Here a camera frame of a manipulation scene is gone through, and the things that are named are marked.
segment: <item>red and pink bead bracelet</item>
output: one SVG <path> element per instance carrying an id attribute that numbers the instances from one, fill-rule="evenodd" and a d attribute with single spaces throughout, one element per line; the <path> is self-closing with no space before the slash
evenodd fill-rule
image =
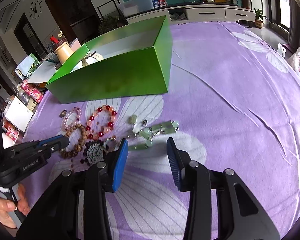
<path id="1" fill-rule="evenodd" d="M 108 126 L 104 127 L 103 130 L 101 130 L 100 132 L 93 133 L 94 131 L 91 130 L 92 121 L 94 120 L 95 117 L 98 116 L 98 114 L 101 111 L 108 111 L 109 112 L 110 122 L 108 122 Z M 93 139 L 93 140 L 98 140 L 100 137 L 103 137 L 105 133 L 110 132 L 110 130 L 113 129 L 114 120 L 116 119 L 116 115 L 117 115 L 117 112 L 114 110 L 114 108 L 112 106 L 103 105 L 102 107 L 98 107 L 98 109 L 96 109 L 92 113 L 92 115 L 89 117 L 89 119 L 87 121 L 86 135 L 88 136 L 88 138 Z"/>

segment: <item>human hand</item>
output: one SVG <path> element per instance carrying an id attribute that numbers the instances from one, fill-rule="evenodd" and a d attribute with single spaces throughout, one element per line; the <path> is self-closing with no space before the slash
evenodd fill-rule
<path id="1" fill-rule="evenodd" d="M 30 211 L 28 201 L 26 199 L 26 189 L 20 183 L 18 187 L 18 195 L 20 200 L 18 201 L 18 210 L 24 215 L 27 215 Z M 15 211 L 16 205 L 7 199 L 0 198 L 0 222 L 9 228 L 16 228 L 16 224 L 13 222 L 12 218 L 9 216 L 8 212 Z"/>

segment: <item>curtain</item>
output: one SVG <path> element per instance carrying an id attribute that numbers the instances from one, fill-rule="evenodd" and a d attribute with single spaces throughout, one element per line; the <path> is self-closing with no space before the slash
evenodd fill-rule
<path id="1" fill-rule="evenodd" d="M 296 51 L 300 47 L 300 6 L 295 0 L 289 0 L 290 28 L 288 44 Z"/>

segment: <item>tile floor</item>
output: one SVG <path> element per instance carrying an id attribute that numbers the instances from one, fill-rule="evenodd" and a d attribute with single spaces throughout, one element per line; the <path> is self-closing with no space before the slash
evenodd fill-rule
<path id="1" fill-rule="evenodd" d="M 284 56 L 285 59 L 292 56 L 292 53 L 282 46 L 282 44 L 287 44 L 288 42 L 274 31 L 268 28 L 258 29 L 255 27 L 253 27 L 252 29 L 247 29 L 252 31 L 254 34 L 258 35 L 260 38 L 262 38 L 272 48 L 277 50 L 280 55 Z"/>

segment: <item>wall clock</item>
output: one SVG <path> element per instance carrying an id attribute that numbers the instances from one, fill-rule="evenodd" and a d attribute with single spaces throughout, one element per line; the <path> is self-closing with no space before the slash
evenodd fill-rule
<path id="1" fill-rule="evenodd" d="M 33 1 L 31 3 L 31 6 L 30 6 L 30 16 L 29 18 L 32 18 L 32 19 L 36 19 L 36 18 L 39 18 L 40 17 L 40 13 L 42 12 L 41 11 L 41 8 L 42 8 L 42 5 L 41 5 L 42 1 Z"/>

